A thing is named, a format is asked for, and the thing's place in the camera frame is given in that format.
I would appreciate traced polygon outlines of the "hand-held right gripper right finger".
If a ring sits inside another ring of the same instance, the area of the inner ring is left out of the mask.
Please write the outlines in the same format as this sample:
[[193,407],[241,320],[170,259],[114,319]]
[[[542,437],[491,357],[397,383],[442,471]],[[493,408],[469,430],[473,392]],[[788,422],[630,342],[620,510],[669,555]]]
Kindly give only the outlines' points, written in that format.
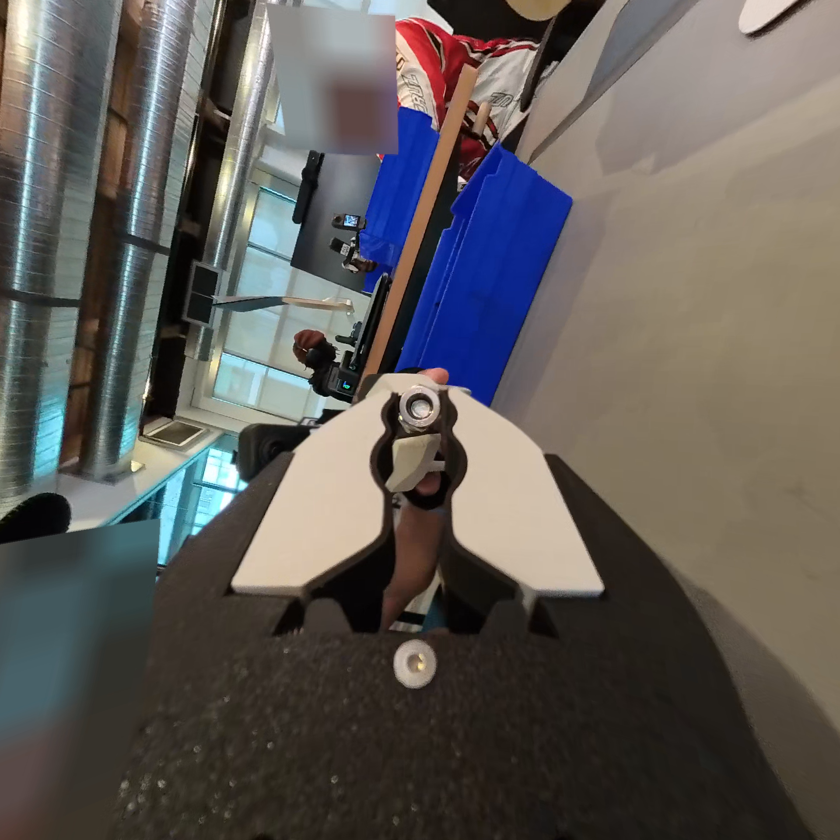
[[448,388],[454,472],[441,558],[459,599],[597,598],[604,592],[541,447],[472,396]]

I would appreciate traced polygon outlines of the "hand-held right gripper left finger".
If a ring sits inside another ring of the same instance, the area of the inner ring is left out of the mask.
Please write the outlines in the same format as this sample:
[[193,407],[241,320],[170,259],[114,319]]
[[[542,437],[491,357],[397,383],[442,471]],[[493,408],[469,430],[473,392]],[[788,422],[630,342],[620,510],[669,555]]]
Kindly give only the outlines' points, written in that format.
[[238,595],[371,596],[393,573],[392,493],[378,458],[391,452],[411,374],[373,378],[290,462],[230,582]]

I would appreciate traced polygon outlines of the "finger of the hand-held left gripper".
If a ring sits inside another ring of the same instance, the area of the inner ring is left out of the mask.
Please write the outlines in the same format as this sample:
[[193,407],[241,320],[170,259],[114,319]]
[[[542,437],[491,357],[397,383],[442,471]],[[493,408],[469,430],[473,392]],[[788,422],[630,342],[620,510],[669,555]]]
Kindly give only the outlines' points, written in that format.
[[441,444],[440,434],[397,438],[392,443],[392,473],[385,487],[389,491],[410,491],[427,475],[444,471],[445,461],[438,457]]

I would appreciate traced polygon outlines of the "silver metal bolt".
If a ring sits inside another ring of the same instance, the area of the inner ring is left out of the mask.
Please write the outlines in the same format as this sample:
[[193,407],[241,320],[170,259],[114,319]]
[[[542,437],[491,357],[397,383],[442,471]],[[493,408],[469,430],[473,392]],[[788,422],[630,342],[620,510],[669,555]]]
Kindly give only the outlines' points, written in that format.
[[400,397],[398,422],[406,435],[429,434],[440,417],[437,390],[428,385],[412,385]]

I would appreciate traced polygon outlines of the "person's left hand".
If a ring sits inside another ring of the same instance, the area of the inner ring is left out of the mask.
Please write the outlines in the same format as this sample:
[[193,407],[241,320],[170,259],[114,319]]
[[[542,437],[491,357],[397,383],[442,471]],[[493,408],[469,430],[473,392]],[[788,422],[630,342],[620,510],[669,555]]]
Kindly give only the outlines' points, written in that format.
[[395,521],[395,567],[383,593],[381,631],[388,631],[411,601],[432,584],[444,530],[441,513],[404,500]]

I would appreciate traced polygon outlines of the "blue plastic bin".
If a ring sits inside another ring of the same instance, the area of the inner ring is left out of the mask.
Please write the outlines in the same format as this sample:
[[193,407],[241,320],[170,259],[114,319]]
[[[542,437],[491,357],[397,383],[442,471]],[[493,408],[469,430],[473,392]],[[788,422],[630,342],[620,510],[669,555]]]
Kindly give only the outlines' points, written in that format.
[[400,108],[397,128],[398,152],[383,158],[360,231],[360,254],[375,272],[396,268],[438,144],[424,112]]
[[445,368],[490,406],[572,205],[494,146],[452,205],[397,369]]

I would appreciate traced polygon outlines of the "black panel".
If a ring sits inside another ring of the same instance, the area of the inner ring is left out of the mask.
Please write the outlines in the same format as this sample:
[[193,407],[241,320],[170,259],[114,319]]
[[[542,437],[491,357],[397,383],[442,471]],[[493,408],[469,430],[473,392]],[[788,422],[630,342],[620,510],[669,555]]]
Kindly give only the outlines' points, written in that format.
[[332,226],[335,216],[366,215],[380,166],[375,155],[309,152],[292,215],[299,230],[291,267],[352,291],[363,290],[365,275],[342,268],[340,255],[329,243],[351,237]]

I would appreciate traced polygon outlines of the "brown wooden table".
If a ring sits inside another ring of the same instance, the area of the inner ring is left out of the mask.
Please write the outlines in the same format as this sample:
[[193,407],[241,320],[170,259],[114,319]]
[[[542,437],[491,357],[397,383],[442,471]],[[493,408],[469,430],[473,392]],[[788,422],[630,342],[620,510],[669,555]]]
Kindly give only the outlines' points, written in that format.
[[409,227],[401,257],[395,268],[391,288],[383,306],[377,330],[371,341],[362,380],[383,374],[391,369],[387,359],[393,342],[396,324],[400,319],[406,292],[412,283],[419,252],[427,236],[429,221],[438,204],[440,189],[448,174],[456,175],[459,157],[459,135],[471,95],[476,84],[477,70],[466,66],[459,74],[454,95],[438,135],[434,157],[416,211]]

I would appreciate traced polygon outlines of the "large silver air duct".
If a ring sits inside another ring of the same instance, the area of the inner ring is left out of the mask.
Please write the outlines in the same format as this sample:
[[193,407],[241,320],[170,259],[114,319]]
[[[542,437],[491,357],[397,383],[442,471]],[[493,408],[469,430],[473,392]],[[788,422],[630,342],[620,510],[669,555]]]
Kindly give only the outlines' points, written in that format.
[[59,467],[122,5],[7,3],[2,513],[50,488]]

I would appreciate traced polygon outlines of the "thin silver air duct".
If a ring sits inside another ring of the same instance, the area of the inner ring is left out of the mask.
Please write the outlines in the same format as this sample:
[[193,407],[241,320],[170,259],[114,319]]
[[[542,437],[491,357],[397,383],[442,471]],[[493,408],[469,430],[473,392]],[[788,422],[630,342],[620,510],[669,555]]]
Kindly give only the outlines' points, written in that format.
[[206,228],[203,263],[223,272],[228,267],[245,189],[265,124],[273,71],[270,9],[276,2],[258,1],[251,18],[232,117],[217,178],[213,209]]

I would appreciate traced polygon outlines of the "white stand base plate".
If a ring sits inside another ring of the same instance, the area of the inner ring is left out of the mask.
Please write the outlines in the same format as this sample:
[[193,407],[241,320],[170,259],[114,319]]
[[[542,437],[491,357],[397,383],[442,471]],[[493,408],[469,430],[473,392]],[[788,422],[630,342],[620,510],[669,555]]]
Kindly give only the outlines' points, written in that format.
[[760,37],[810,1],[744,1],[738,31],[748,38]]

